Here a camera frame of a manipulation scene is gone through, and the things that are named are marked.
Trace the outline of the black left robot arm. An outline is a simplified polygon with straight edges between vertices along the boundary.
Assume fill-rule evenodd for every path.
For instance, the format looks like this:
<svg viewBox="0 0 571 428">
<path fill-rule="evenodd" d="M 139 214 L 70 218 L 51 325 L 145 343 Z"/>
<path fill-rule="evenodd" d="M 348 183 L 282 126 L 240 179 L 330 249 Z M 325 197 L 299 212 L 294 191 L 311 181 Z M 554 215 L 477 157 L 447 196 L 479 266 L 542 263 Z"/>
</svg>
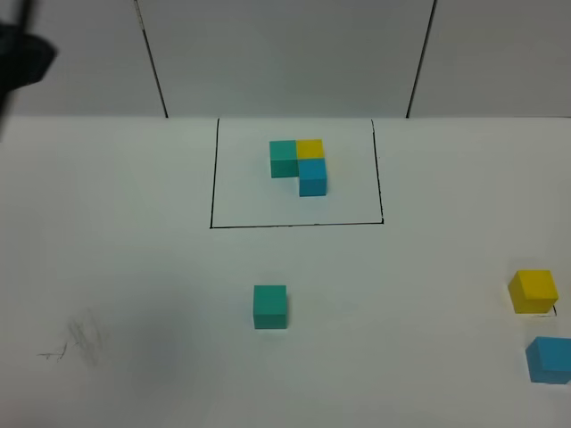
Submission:
<svg viewBox="0 0 571 428">
<path fill-rule="evenodd" d="M 39 1 L 17 1 L 13 22 L 1 21 L 1 129 L 13 94 L 42 81 L 58 55 L 57 47 L 31 33 Z"/>
</svg>

